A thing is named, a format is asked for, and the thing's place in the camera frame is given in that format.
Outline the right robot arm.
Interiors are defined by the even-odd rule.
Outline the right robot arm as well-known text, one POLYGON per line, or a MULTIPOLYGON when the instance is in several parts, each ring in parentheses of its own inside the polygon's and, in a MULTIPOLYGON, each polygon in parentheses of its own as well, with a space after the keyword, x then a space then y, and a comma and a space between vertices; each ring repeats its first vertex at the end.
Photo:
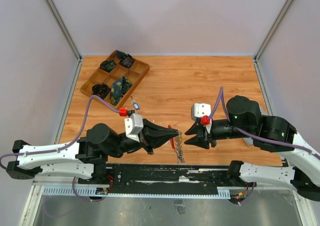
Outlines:
POLYGON ((233 160, 226 179, 232 186, 277 185, 300 196, 320 200, 320 154, 286 119, 263 115, 259 104, 236 95, 222 104, 225 119, 214 120, 216 107, 195 103, 191 108, 194 124, 185 132, 187 145, 203 149, 215 147, 219 140, 252 139, 253 146, 287 159, 292 166, 259 166, 233 160))

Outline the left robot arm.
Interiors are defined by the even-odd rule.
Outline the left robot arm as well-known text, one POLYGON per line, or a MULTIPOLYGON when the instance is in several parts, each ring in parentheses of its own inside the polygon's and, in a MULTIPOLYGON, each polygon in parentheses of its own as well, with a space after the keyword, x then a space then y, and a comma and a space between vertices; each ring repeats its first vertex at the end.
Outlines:
POLYGON ((75 142, 45 146, 29 145, 23 140, 14 142, 16 157, 5 166, 7 174, 17 180, 33 179, 36 175, 77 177, 101 184, 107 171, 101 168, 109 157, 121 158, 144 149, 152 155, 154 149, 178 136, 176 129, 165 128, 147 119, 124 121, 125 132, 116 133, 105 123, 98 123, 75 142))

